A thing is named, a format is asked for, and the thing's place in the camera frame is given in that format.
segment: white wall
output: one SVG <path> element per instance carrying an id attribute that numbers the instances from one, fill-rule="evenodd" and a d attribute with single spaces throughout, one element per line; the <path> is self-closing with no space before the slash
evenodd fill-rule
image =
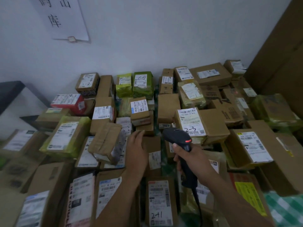
<path id="1" fill-rule="evenodd" d="M 246 66 L 290 0 L 79 0 L 90 42 L 50 39 L 28 0 L 0 0 L 0 81 L 51 101 L 81 73 L 117 75 L 226 59 Z"/>

